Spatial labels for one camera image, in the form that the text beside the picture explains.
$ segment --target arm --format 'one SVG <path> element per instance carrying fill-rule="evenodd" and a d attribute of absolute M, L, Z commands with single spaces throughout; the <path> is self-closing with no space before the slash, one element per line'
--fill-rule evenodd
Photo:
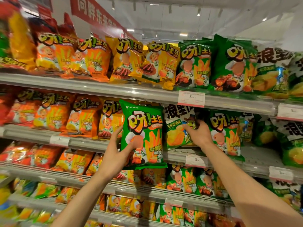
<path fill-rule="evenodd" d="M 122 128 L 121 126 L 112 134 L 99 170 L 65 207 L 51 227 L 85 225 L 105 186 L 122 170 L 130 152 L 140 146 L 134 141 L 119 152 L 116 141 Z"/>
<path fill-rule="evenodd" d="M 209 158 L 247 227 L 303 226 L 300 214 L 241 170 L 213 143 L 205 122 L 200 122 L 197 130 L 183 127 Z"/>

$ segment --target metal shelf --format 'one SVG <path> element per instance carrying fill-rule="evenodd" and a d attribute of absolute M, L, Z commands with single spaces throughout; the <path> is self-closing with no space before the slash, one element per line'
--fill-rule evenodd
<path fill-rule="evenodd" d="M 22 179 L 32 181 L 41 181 L 45 183 L 78 188 L 84 186 L 91 178 L 86 175 L 58 172 L 6 162 L 0 162 L 0 170 L 3 172 L 6 171 L 6 174 L 10 175 L 11 177 L 20 177 Z M 108 183 L 103 193 L 112 195 L 116 194 L 162 204 L 169 202 L 172 205 L 182 206 L 191 210 L 201 210 L 218 214 L 224 214 L 225 208 L 229 207 L 230 205 L 229 202 L 224 200 L 210 198 L 207 196 L 199 196 L 167 189 L 158 189 L 150 186 L 121 183 L 118 181 L 111 181 Z"/>
<path fill-rule="evenodd" d="M 32 207 L 36 209 L 43 209 L 47 211 L 62 211 L 66 205 L 56 204 L 53 202 L 53 199 L 34 199 L 24 197 L 19 194 L 12 194 L 9 197 L 9 200 L 17 204 L 19 207 Z M 173 227 L 176 225 L 160 223 L 156 221 L 144 220 L 142 218 L 128 217 L 120 214 L 113 214 L 109 212 L 96 211 L 93 210 L 89 219 L 97 220 L 98 222 L 104 224 L 113 224 L 125 227 L 134 227 L 134 226 L 149 226 L 149 227 Z"/>
<path fill-rule="evenodd" d="M 127 84 L 107 84 L 83 80 L 66 80 L 55 77 L 31 76 L 16 73 L 0 73 L 0 83 L 35 87 L 47 90 L 85 93 L 98 96 L 110 96 L 123 99 L 137 99 L 159 103 L 177 104 L 178 91 L 165 91 L 152 84 L 130 82 Z M 214 96 L 206 93 L 205 107 L 276 115 L 273 101 L 267 99 L 239 99 Z"/>
<path fill-rule="evenodd" d="M 22 127 L 18 125 L 5 125 L 3 138 L 34 143 L 49 144 L 52 135 L 59 135 L 58 132 L 43 131 Z M 70 138 L 69 147 L 104 153 L 108 141 L 92 140 L 86 138 Z M 178 148 L 165 151 L 164 160 L 169 163 L 185 165 L 186 155 L 196 154 L 202 156 L 200 148 Z M 256 147 L 250 143 L 241 146 L 241 154 L 245 157 L 245 162 L 234 161 L 241 169 L 255 177 L 267 178 L 269 176 L 269 166 L 292 169 L 294 172 L 294 182 L 303 184 L 303 169 L 284 166 L 278 152 L 264 147 Z"/>

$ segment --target red sign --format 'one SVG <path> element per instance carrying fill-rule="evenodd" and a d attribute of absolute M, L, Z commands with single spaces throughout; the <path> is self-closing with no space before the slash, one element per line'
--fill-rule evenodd
<path fill-rule="evenodd" d="M 102 30 L 105 34 L 116 38 L 130 38 L 125 28 L 120 25 L 99 3 L 95 0 L 70 0 L 71 14 Z"/>
<path fill-rule="evenodd" d="M 51 18 L 51 10 L 38 4 L 39 17 L 43 20 Z"/>

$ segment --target right arm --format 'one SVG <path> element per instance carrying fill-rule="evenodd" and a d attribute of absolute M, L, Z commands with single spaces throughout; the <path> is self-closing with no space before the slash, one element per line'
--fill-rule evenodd
<path fill-rule="evenodd" d="M 183 126 L 209 158 L 246 227 L 301 227 L 303 217 L 277 195 L 240 169 L 213 142 L 208 125 Z"/>

